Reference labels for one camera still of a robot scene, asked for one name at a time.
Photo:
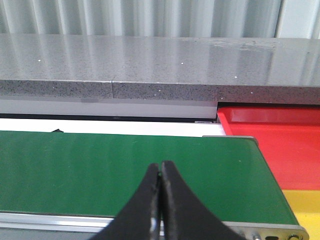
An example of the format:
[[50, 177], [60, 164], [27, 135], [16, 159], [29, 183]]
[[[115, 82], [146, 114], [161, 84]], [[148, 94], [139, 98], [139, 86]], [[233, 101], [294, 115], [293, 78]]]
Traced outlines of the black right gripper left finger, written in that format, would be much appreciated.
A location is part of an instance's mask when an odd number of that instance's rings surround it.
[[92, 240], [158, 240], [160, 238], [159, 166], [152, 163], [137, 190], [118, 213]]

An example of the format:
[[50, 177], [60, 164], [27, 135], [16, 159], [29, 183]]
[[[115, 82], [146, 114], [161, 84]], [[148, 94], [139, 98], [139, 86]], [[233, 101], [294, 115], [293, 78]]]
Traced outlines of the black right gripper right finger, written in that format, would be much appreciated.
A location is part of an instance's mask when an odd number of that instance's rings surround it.
[[166, 240], [244, 240], [211, 213], [172, 161], [161, 164], [161, 201]]

